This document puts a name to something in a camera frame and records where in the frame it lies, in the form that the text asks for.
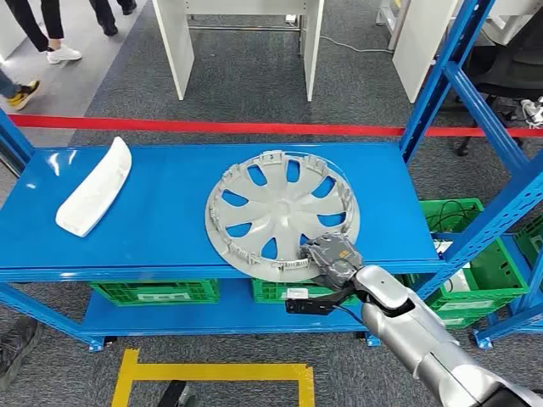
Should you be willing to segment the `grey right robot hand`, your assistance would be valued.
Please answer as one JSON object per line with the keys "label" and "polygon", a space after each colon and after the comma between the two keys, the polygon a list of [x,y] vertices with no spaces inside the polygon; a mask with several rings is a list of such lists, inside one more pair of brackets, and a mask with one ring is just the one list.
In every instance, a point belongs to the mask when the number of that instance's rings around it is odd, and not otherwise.
{"label": "grey right robot hand", "polygon": [[363,266],[362,255],[342,232],[310,239],[301,246],[301,256],[318,268],[313,282],[334,291],[344,289]]}

